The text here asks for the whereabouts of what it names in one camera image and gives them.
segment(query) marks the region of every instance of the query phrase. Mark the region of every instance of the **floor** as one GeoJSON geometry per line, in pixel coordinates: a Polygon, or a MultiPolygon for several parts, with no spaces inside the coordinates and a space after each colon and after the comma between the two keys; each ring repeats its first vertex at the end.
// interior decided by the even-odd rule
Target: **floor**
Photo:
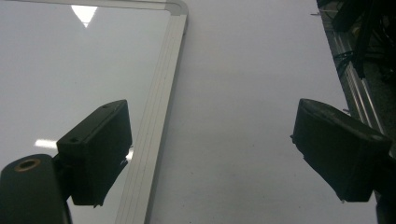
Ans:
{"type": "MultiPolygon", "coordinates": [[[[333,43],[333,36],[336,35],[334,32],[331,22],[332,18],[337,13],[338,8],[342,5],[342,2],[331,2],[326,7],[320,9],[320,15],[323,19],[323,25],[325,28],[326,35],[329,39],[329,45],[332,50],[332,54],[336,55],[336,46],[333,43]]],[[[353,31],[359,28],[358,22],[350,29],[350,43],[355,41],[353,31]]],[[[382,125],[385,129],[386,135],[396,140],[396,78],[395,77],[384,77],[379,70],[379,67],[375,63],[365,62],[364,72],[366,75],[367,82],[371,91],[371,97],[374,101],[375,110],[378,113],[382,125]]],[[[340,82],[342,84],[346,101],[348,103],[349,112],[351,116],[355,119],[359,119],[357,114],[357,108],[353,102],[351,89],[347,84],[347,79],[345,76],[340,77],[340,82]]],[[[396,144],[392,147],[393,154],[396,152],[396,144]]]]}

